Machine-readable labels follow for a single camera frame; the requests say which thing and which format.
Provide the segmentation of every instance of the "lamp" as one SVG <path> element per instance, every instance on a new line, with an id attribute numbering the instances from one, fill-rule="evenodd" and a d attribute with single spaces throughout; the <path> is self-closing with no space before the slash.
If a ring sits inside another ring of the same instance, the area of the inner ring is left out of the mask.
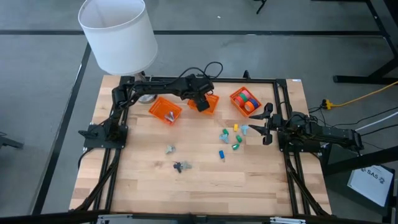
<path id="1" fill-rule="evenodd" d="M 157 42 L 143 0 L 86 0 L 78 20 L 105 72 L 133 75 L 154 62 Z"/>

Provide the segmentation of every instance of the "wooden tabletop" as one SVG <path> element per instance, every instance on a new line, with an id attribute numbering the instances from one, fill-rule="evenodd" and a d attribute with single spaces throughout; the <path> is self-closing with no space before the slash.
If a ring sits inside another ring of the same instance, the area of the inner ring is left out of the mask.
<path id="1" fill-rule="evenodd" d="M 119 84 L 119 79 L 104 76 L 93 115 L 94 123 L 108 117 L 112 105 L 111 90 Z M 302 83 L 287 80 L 287 84 L 293 110 L 308 113 Z M 240 130 L 233 131 L 234 124 L 264 125 L 264 121 L 245 118 L 231 104 L 229 95 L 243 85 L 263 105 L 268 102 L 275 105 L 271 84 L 214 83 L 214 94 L 220 96 L 220 100 L 213 116 L 191 110 L 186 100 L 181 101 L 173 95 L 162 95 L 183 109 L 173 126 L 149 114 L 151 105 L 137 103 L 130 107 L 129 134 L 121 153 L 111 211 L 291 215 L 284 158 L 277 138 L 274 136 L 274 142 L 264 146 L 262 137 L 252 129 L 248 129 L 246 136 Z M 279 92 L 283 101 L 282 90 Z M 229 131 L 231 144 L 218 139 L 224 128 Z M 243 137 L 243 142 L 233 151 L 231 146 L 236 142 L 236 134 Z M 176 151 L 165 154 L 168 144 L 174 145 Z M 220 160 L 220 149 L 224 150 L 225 162 Z M 103 155 L 104 149 L 94 149 L 82 160 L 70 208 L 79 206 L 93 190 Z M 309 153 L 300 155 L 309 191 L 330 213 L 318 159 Z M 179 174 L 173 168 L 174 161 L 188 161 L 193 167 Z M 105 204 L 107 188 L 104 188 L 101 208 Z M 302 212 L 298 189 L 296 193 Z"/>

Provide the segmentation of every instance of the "orange bin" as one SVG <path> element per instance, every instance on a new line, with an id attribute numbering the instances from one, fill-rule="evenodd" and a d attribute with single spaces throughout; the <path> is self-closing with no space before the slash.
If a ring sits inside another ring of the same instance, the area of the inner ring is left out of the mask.
<path id="1" fill-rule="evenodd" d="M 164 116 L 169 114 L 170 111 L 173 111 L 174 114 L 174 122 L 167 120 Z M 180 116 L 182 109 L 181 107 L 175 105 L 174 103 L 166 100 L 165 98 L 159 96 L 156 102 L 149 109 L 149 112 L 153 114 L 155 117 L 161 119 L 163 122 L 169 125 L 173 125 L 177 118 Z"/>
<path id="2" fill-rule="evenodd" d="M 214 110 L 216 109 L 219 98 L 220 97 L 216 96 L 216 95 L 206 94 L 206 100 L 207 100 L 207 102 L 209 102 L 210 107 L 205 109 L 201 113 L 209 114 L 209 115 L 214 114 Z M 189 106 L 189 108 L 191 108 L 193 110 L 198 110 L 197 104 L 194 102 L 194 100 L 188 100 L 188 106 Z"/>
<path id="3" fill-rule="evenodd" d="M 255 99 L 257 101 L 257 103 L 259 104 L 259 106 L 254 109 L 252 112 L 248 112 L 246 111 L 244 108 L 240 107 L 237 103 L 235 103 L 234 99 L 235 97 L 237 97 L 243 90 L 246 90 L 252 99 Z M 243 114 L 243 116 L 248 117 L 251 116 L 258 108 L 260 108 L 262 106 L 261 102 L 246 88 L 246 87 L 242 87 L 240 89 L 238 89 L 236 92 L 232 93 L 229 98 L 231 99 L 231 103 L 233 105 L 235 105 L 235 107 L 239 110 L 239 112 L 241 112 L 241 114 Z"/>

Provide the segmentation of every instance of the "black cable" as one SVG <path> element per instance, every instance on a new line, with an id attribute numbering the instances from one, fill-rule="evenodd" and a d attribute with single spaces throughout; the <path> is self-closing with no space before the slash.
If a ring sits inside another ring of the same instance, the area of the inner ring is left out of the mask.
<path id="1" fill-rule="evenodd" d="M 93 148 L 88 148 L 80 157 L 79 157 L 79 161 L 77 162 L 77 169 L 80 169 L 80 163 L 81 160 L 83 159 L 83 157 L 89 153 L 91 150 L 93 150 Z"/>
<path id="2" fill-rule="evenodd" d="M 287 126 L 287 124 L 290 122 L 290 120 L 292 120 L 292 118 L 294 118 L 295 116 L 300 117 L 301 119 L 303 119 L 305 121 L 305 118 L 303 116 L 300 116 L 299 114 L 295 114 L 293 116 L 291 116 L 285 123 L 285 127 Z"/>
<path id="3" fill-rule="evenodd" d="M 286 103 L 286 101 L 280 102 L 280 103 L 279 103 L 279 106 L 282 105 L 282 103 Z M 291 104 L 289 104 L 289 108 L 290 108 L 291 111 L 293 111 L 293 108 L 292 108 L 292 105 L 291 105 Z"/>
<path id="4" fill-rule="evenodd" d="M 368 116 L 368 117 L 366 117 L 366 118 L 362 118 L 362 119 L 360 119 L 359 121 L 357 121 L 357 122 L 355 122 L 355 123 L 335 124 L 335 125 L 333 125 L 332 127 L 335 127 L 335 126 L 338 126 L 338 125 L 354 125 L 354 124 L 358 124 L 358 123 L 361 122 L 361 121 L 364 121 L 364 120 L 369 119 L 369 118 L 373 118 L 373 117 L 378 116 L 378 115 L 380 115 L 380 114 L 387 113 L 387 112 L 392 111 L 392 110 L 395 110 L 395 109 L 397 109 L 397 108 L 398 108 L 398 106 L 396 106 L 396 107 L 394 107 L 394 108 L 391 108 L 391 109 L 388 109 L 388 110 L 385 110 L 385 111 L 380 112 L 380 113 L 378 113 L 378 114 L 375 114 L 375 115 L 372 115 L 372 116 Z"/>
<path id="5" fill-rule="evenodd" d="M 368 143 L 368 142 L 365 142 L 365 141 L 362 141 L 362 143 L 368 144 L 368 145 L 373 146 L 373 147 L 376 147 L 376 148 L 378 148 L 378 149 L 385 150 L 385 149 L 383 149 L 383 148 L 381 148 L 381 147 L 379 147 L 379 146 L 375 146 L 375 145 L 373 145 L 373 144 L 371 144 L 371 143 Z"/>
<path id="6" fill-rule="evenodd" d="M 323 115 L 322 109 L 321 109 L 320 111 L 321 111 L 322 118 L 323 118 L 323 124 L 325 124 L 325 127 L 326 127 L 326 119 L 325 119 L 325 116 Z"/>
<path id="7" fill-rule="evenodd" d="M 320 107 L 318 107 L 316 110 L 313 110 L 313 111 L 309 111 L 308 113 L 314 113 L 314 112 L 317 112 L 318 110 L 320 110 L 321 109 L 321 106 Z"/>
<path id="8" fill-rule="evenodd" d="M 386 127 L 383 127 L 383 128 L 379 128 L 379 129 L 374 130 L 374 131 L 371 131 L 371 132 L 369 132 L 369 133 L 361 134 L 361 136 L 366 136 L 366 135 L 368 135 L 368 134 L 373 134 L 373 133 L 376 133 L 376 132 L 378 132 L 378 131 L 381 131 L 381 130 L 384 130 L 384 129 L 387 129 L 387 128 L 393 128 L 393 127 L 396 127 L 396 126 L 398 126 L 398 124 L 393 124 L 393 125 L 390 125 L 390 126 L 386 126 Z"/>
<path id="9" fill-rule="evenodd" d="M 212 64 L 218 64 L 218 65 L 220 65 L 220 66 L 221 66 L 221 70 L 220 70 L 220 72 L 218 72 L 218 74 L 217 74 L 215 77 L 212 77 L 211 75 L 208 75 L 209 77 L 211 77 L 211 78 L 213 78 L 213 79 L 216 79 L 216 78 L 218 78 L 218 77 L 219 77 L 219 75 L 221 74 L 221 72 L 223 72 L 223 70 L 224 70 L 224 66 L 223 66 L 223 64 L 222 64 L 222 63 L 220 63 L 220 62 L 210 62 L 210 63 L 208 63 L 208 64 L 206 65 L 206 67 L 205 67 L 205 69 L 204 69 L 204 71 L 203 71 L 203 73 L 204 73 L 204 74 L 206 74 L 206 70 L 207 70 L 207 68 L 208 68 L 210 65 L 212 65 Z"/>

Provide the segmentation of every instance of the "small toy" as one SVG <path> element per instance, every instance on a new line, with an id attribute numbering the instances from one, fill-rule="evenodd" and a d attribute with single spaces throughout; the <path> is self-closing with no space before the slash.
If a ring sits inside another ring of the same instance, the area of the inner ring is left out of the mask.
<path id="1" fill-rule="evenodd" d="M 248 129 L 249 129 L 249 126 L 241 125 L 241 130 L 242 130 L 243 135 L 247 135 Z"/>
<path id="2" fill-rule="evenodd" d="M 218 151 L 218 153 L 220 154 L 220 158 L 223 160 L 223 162 L 225 162 L 224 152 L 222 150 L 220 150 L 220 151 Z"/>
<path id="3" fill-rule="evenodd" d="M 181 163 L 181 169 L 192 169 L 192 165 L 189 164 L 187 161 L 183 161 Z"/>
<path id="4" fill-rule="evenodd" d="M 178 172 L 181 174 L 181 162 L 176 162 L 176 163 L 173 165 L 173 167 L 174 167 L 174 169 L 177 169 Z"/>
<path id="5" fill-rule="evenodd" d="M 236 135 L 236 140 L 238 140 L 239 143 L 242 142 L 242 138 L 238 134 Z"/>
<path id="6" fill-rule="evenodd" d="M 227 134 L 221 134 L 221 135 L 219 136 L 219 139 L 220 139 L 220 140 L 223 140 L 226 144 L 229 143 L 228 135 L 227 135 Z"/>
<path id="7" fill-rule="evenodd" d="M 173 111 L 170 111 L 169 114 L 165 114 L 164 118 L 166 118 L 167 120 L 174 122 L 174 114 Z"/>
<path id="8" fill-rule="evenodd" d="M 192 169 L 192 165 L 189 164 L 187 161 L 175 162 L 173 167 L 174 169 L 177 169 L 179 173 L 181 173 L 183 169 Z"/>
<path id="9" fill-rule="evenodd" d="M 174 146 L 171 146 L 171 145 L 167 146 L 166 154 L 169 154 L 169 153 L 174 152 L 174 151 L 175 151 L 175 147 Z"/>
<path id="10" fill-rule="evenodd" d="M 235 144 L 235 145 L 232 146 L 233 150 L 237 150 L 238 148 L 239 148 L 239 144 Z"/>

